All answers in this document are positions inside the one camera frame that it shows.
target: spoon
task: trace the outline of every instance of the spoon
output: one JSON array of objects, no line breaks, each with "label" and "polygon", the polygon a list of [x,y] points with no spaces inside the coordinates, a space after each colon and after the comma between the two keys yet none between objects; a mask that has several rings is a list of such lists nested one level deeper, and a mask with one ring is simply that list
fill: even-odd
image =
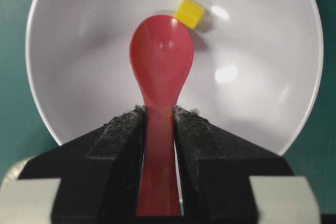
[{"label": "spoon", "polygon": [[175,18],[156,15],[133,34],[130,60],[148,109],[137,216],[179,216],[172,107],[193,61],[193,42]]}]

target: white bowl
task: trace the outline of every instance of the white bowl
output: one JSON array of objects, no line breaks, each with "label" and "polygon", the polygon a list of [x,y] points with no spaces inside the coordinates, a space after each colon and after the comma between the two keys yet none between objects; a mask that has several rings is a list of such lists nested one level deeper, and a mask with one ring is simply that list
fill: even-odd
[{"label": "white bowl", "polygon": [[[58,144],[143,104],[129,62],[137,25],[181,0],[33,0],[26,62],[38,111]],[[283,154],[314,104],[323,37],[315,0],[195,0],[194,62],[178,104]]]}]

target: teal background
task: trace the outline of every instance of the teal background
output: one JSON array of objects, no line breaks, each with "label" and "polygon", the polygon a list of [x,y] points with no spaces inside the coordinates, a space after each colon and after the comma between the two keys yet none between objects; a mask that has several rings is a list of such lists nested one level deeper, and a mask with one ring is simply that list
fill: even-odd
[{"label": "teal background", "polygon": [[[57,146],[30,93],[25,31],[32,0],[0,0],[0,179],[25,157]],[[317,0],[324,34],[324,69],[312,113],[285,157],[306,176],[322,213],[336,213],[336,0]]]}]

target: spoon handle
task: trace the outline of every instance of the spoon handle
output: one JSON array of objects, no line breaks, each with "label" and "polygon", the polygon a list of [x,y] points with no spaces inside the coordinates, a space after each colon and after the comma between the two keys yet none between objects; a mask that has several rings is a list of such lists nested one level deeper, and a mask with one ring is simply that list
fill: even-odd
[{"label": "spoon handle", "polygon": [[137,216],[181,215],[172,111],[148,108]]}]

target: yellow sponge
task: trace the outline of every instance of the yellow sponge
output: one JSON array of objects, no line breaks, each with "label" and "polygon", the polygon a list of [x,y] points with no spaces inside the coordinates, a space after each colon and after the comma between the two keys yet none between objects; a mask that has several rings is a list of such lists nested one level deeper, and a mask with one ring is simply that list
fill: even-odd
[{"label": "yellow sponge", "polygon": [[204,8],[192,0],[183,0],[174,17],[187,27],[194,29],[204,14]]}]

